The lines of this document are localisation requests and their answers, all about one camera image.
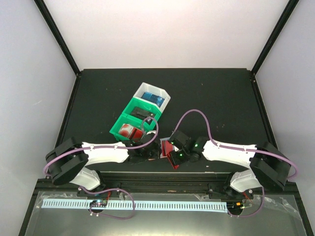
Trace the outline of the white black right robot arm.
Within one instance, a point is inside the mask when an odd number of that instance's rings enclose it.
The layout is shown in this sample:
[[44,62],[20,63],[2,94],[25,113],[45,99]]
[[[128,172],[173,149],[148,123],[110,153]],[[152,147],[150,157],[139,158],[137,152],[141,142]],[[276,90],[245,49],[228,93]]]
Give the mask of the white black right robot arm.
[[175,147],[168,154],[174,166],[205,159],[244,167],[244,171],[231,172],[225,183],[211,186],[215,194],[227,199],[240,199],[243,193],[260,187],[282,191],[291,168],[287,158],[269,142],[263,147],[233,145],[207,137],[193,139],[179,130],[168,141]]

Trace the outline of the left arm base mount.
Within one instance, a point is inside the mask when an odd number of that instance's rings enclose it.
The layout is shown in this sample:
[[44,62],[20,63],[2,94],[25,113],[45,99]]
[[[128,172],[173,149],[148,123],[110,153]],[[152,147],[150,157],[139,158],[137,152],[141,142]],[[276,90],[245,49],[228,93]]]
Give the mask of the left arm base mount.
[[114,182],[107,182],[106,184],[101,184],[99,187],[96,189],[90,190],[92,194],[89,194],[85,192],[84,190],[78,190],[77,191],[77,196],[78,197],[101,197],[101,198],[106,198],[106,197],[116,197],[119,195],[119,191],[114,190],[106,193],[101,193],[101,194],[95,194],[96,192],[100,192],[103,190],[111,189],[111,188],[120,188],[122,186],[121,182],[114,181]]

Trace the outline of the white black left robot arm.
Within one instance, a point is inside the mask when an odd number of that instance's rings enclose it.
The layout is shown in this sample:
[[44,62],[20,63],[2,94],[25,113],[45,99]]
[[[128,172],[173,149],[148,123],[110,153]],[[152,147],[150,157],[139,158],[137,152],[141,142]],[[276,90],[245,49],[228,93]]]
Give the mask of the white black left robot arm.
[[54,185],[72,183],[101,196],[106,184],[99,170],[88,167],[94,164],[136,164],[158,159],[161,141],[155,131],[150,131],[136,140],[119,141],[113,144],[78,143],[74,138],[67,140],[45,157],[47,164],[43,173]]

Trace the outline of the tan leather card holder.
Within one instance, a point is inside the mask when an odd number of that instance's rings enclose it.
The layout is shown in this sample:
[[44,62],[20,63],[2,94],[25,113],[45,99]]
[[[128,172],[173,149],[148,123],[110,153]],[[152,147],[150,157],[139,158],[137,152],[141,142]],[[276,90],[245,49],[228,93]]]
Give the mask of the tan leather card holder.
[[166,158],[165,153],[165,140],[160,139],[159,150],[155,150],[152,155],[148,158],[149,161],[154,161],[158,159]]

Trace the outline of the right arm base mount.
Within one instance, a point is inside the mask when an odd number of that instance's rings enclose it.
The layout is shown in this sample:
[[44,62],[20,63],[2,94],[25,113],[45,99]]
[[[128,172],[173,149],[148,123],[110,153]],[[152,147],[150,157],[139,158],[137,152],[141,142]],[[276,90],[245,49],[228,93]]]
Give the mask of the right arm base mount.
[[208,184],[208,194],[211,199],[233,200],[240,201],[243,199],[253,199],[253,194],[249,191],[238,192],[232,187],[221,184],[218,182],[212,182]]

